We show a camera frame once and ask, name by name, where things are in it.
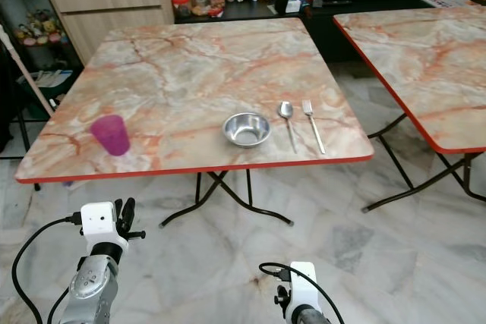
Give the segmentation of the purple plastic cup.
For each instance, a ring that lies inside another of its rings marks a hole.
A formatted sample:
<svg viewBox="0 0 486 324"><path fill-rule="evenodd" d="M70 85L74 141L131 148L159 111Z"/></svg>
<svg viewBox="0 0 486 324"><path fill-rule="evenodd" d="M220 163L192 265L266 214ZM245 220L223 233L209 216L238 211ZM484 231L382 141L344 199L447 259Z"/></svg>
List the purple plastic cup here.
<svg viewBox="0 0 486 324"><path fill-rule="evenodd" d="M90 132L111 156L122 156L131 149L125 120L119 115L105 115L90 126Z"/></svg>

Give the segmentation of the small steel bowl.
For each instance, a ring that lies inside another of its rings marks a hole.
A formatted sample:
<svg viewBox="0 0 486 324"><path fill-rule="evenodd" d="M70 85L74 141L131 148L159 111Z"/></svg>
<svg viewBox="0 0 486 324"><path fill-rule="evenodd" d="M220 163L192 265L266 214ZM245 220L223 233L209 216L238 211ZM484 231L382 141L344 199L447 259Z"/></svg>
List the small steel bowl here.
<svg viewBox="0 0 486 324"><path fill-rule="evenodd" d="M270 137L270 121L253 112L232 115L222 124L223 136L233 145L253 148Z"/></svg>

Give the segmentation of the basket with magazines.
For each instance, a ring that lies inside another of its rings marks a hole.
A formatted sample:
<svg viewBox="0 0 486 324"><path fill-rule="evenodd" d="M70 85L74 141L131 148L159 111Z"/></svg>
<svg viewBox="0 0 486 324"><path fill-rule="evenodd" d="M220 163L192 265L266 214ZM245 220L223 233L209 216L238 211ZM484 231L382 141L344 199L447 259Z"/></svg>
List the basket with magazines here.
<svg viewBox="0 0 486 324"><path fill-rule="evenodd" d="M71 70L39 71L34 72L32 77L46 101L53 101L53 108L55 108L60 105L64 96L74 85L77 74Z"/></svg>

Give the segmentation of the black chair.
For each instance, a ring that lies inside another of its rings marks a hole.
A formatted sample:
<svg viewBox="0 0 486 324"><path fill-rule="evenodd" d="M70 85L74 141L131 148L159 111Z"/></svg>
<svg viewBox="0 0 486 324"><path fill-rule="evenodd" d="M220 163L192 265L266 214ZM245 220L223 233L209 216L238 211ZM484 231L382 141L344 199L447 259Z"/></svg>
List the black chair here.
<svg viewBox="0 0 486 324"><path fill-rule="evenodd" d="M0 56L1 151L10 141L15 140L10 128L11 123L14 123L21 127L20 139L21 146L24 148L21 157L24 157L29 149L27 126L22 117L22 109L27 105L27 98L24 96L24 89L17 83L17 79L20 77L22 77L20 68L15 64L11 53L2 46Z"/></svg>

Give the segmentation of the marble pattern folding table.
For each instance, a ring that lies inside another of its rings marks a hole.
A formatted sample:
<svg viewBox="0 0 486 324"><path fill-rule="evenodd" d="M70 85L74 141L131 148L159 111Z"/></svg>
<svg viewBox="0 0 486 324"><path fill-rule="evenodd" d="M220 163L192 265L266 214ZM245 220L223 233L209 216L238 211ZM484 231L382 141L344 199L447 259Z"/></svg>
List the marble pattern folding table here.
<svg viewBox="0 0 486 324"><path fill-rule="evenodd" d="M444 169L427 181L362 207L367 213L453 176L466 195L473 159L486 153L486 6L372 11L334 23L398 102L402 116L371 134L394 157L385 134L409 119Z"/></svg>
<svg viewBox="0 0 486 324"><path fill-rule="evenodd" d="M327 154L301 109L312 102ZM295 153L281 102L294 109ZM231 144L222 124L253 112L270 121L260 145ZM105 115L125 120L131 149L111 156L90 132ZM374 147L301 21L295 18L155 25L111 30L38 134L14 177L21 183L233 169L358 163Z"/></svg>

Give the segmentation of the steel fork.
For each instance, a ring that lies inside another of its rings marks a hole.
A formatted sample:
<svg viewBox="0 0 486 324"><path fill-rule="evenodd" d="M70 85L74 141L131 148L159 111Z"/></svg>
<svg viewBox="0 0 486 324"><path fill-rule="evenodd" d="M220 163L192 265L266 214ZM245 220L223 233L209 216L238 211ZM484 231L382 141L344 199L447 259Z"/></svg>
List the steel fork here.
<svg viewBox="0 0 486 324"><path fill-rule="evenodd" d="M312 131L314 133L314 137L318 145L320 154L326 155L327 150L325 144L323 144L322 137L320 137L320 132L318 130L318 126L314 119L314 110L313 110L312 102L309 99L303 99L303 101L301 102L301 109L303 113L307 116L309 122L311 123Z"/></svg>

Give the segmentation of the steel spoon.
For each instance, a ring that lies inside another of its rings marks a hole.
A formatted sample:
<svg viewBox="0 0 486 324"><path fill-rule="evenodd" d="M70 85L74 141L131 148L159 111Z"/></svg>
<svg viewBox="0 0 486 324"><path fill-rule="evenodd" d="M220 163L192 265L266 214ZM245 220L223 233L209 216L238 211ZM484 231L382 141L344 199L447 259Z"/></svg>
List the steel spoon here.
<svg viewBox="0 0 486 324"><path fill-rule="evenodd" d="M292 116L294 116L294 109L292 108L292 104L287 101L281 102L278 109L278 116L281 116L285 119L285 123L287 123L289 143L291 144L292 150L294 150L295 153L298 153L298 150L296 150L294 127L292 126L291 121Z"/></svg>

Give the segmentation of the plush toys group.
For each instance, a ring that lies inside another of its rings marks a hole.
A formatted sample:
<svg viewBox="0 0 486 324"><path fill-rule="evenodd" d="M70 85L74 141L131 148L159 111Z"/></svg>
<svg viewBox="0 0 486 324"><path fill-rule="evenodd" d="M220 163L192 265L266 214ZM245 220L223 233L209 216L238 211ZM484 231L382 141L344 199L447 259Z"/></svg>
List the plush toys group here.
<svg viewBox="0 0 486 324"><path fill-rule="evenodd" d="M67 43L68 37L58 18L49 9L28 13L24 23L17 25L15 36L22 46L51 46Z"/></svg>

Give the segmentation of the printed magazine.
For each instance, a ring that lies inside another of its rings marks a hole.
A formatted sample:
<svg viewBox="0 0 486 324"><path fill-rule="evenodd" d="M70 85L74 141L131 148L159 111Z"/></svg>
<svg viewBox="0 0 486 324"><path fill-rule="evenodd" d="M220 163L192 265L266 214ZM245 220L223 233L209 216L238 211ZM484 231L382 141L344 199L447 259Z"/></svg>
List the printed magazine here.
<svg viewBox="0 0 486 324"><path fill-rule="evenodd" d="M482 8L482 4L473 0L421 0L434 8Z"/></svg>

